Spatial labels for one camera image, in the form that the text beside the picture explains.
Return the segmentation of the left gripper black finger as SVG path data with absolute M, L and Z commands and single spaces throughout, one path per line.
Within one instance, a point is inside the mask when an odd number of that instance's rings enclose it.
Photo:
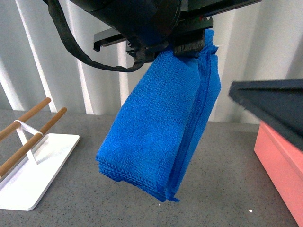
M 303 149 L 303 80 L 234 81 L 230 98 Z

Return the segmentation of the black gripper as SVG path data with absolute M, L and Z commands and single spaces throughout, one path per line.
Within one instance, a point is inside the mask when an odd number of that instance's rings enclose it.
M 74 0 L 73 3 L 110 28 L 94 35 L 100 51 L 123 41 L 133 58 L 142 50 L 152 62 L 167 46 L 174 56 L 197 58 L 213 15 L 255 4 L 255 0 Z

